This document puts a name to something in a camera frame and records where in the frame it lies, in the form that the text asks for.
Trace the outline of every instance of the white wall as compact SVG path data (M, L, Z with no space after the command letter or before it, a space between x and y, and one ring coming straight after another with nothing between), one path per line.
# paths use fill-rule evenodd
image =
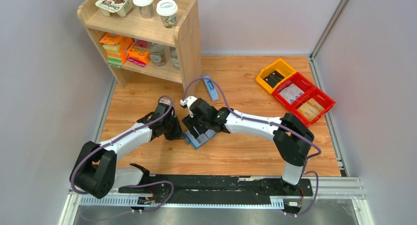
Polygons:
M310 54L340 0L198 0L203 53Z
M317 59L378 225L416 223L416 11L416 0L351 0Z
M4 0L1 224L57 224L112 75L77 18L83 0Z

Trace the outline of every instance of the wooden shelf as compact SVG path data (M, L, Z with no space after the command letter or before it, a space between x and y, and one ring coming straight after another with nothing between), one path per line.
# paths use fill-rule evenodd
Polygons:
M156 11L156 4L153 5L153 10ZM184 10L178 9L177 19L181 19L183 14ZM171 47L175 46L175 28L165 28L161 17L157 14L150 19L142 18L137 6L134 6L125 17L116 14L106 17L100 10L97 10L86 22L86 27Z
M156 5L161 0L153 1L154 16L150 19L142 18L135 5L132 5L125 17L116 13L106 17L95 5L96 1L98 0L85 0L78 7L77 14L106 63L106 51L100 40L107 32L165 45L167 63L164 66L158 67L150 63L146 67L140 67L129 61L126 61L121 69L109 66L121 87L126 87L135 72L180 83L183 88L201 76L197 0L173 0L178 5L178 22L174 28L165 28L161 17L156 13ZM171 63L169 47L175 47L177 50L180 70L175 69ZM195 94L198 84L199 82L196 82L190 87L190 95Z
M152 62L149 62L149 64L147 64L145 67L141 67L130 61L126 61L123 64L122 69L127 69L160 79L170 80L179 84L182 83L181 73L172 65L170 60L167 60L167 63L163 66L156 66Z

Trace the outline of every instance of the paper cup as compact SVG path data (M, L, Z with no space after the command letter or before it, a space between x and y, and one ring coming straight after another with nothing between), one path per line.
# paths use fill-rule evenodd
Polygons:
M139 8L139 12L144 19L150 19L153 17L153 0L133 0L133 4L135 4Z
M177 24L177 11L178 6L173 0L161 0L156 5L156 12L166 28L173 28Z

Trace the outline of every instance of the wooden floor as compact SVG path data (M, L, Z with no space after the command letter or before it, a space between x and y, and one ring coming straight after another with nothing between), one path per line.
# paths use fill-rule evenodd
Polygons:
M230 106L243 113L260 116L284 116L285 108L255 82L261 69L277 60L278 56L203 56L203 74L210 74L226 94ZM305 56L282 58L313 82ZM101 140L107 140L127 128L137 119L154 111L161 95L174 99L180 120L187 109L179 106L182 85L174 82L135 74L125 89L116 86L104 125ZM211 103L203 84L198 97ZM222 100L214 103L224 106ZM307 170L316 170L320 176L340 176L333 146L324 118L309 128L314 142L323 153L311 159ZM195 150L184 140L166 141L164 137L141 145L122 158L118 165L137 163L151 173L165 174L221 174L221 175L281 175L284 161L274 143L244 134L217 134L207 144Z

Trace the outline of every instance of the glass jar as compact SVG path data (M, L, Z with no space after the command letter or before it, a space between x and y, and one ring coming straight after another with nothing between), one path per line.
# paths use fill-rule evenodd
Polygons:
M172 65L177 70L179 70L179 61L178 61L178 56L177 56L177 50L175 49L175 47L170 47L170 52L171 52Z
M149 56L152 63L156 66L162 66L165 64L164 45L148 42Z

